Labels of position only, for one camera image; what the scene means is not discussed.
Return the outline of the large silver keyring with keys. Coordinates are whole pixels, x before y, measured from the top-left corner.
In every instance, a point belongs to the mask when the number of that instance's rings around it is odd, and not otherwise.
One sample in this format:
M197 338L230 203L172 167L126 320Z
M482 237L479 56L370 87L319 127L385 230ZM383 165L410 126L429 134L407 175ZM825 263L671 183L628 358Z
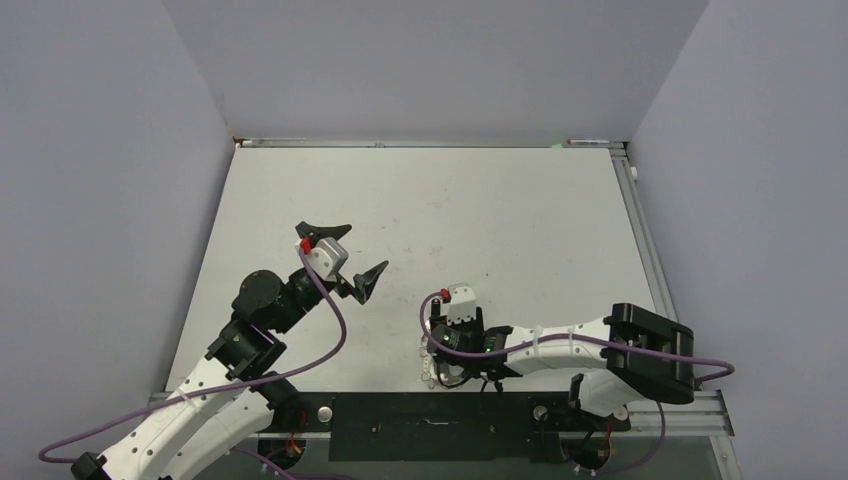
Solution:
M458 388L467 379L464 370L436 358L429 352L428 347L429 340L423 335L418 349L422 359L421 381L431 390Z

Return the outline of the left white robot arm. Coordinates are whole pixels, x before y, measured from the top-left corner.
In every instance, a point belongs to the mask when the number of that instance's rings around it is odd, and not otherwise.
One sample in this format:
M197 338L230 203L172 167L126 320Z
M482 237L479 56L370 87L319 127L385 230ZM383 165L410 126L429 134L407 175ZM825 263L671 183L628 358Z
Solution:
M230 321L194 368L163 402L102 453L71 464L76 479L192 479L246 437L270 427L289 428L298 415L297 389L272 367L289 332L321 301L341 314L333 296L365 304L388 267L382 261L346 279L349 258L340 240L345 224L299 223L299 269L287 278L270 270L247 275L231 303Z

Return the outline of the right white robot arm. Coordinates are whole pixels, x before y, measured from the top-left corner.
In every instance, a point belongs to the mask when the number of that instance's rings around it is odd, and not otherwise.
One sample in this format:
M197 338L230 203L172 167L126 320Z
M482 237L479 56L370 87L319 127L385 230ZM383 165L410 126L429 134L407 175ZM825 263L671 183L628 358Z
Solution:
M435 362L495 385L537 372L573 370L565 414L579 428L633 401L685 405L694 399L692 330L637 305L617 303L609 315L576 325L531 328L486 328L480 316L452 325L441 306L432 294L419 309Z

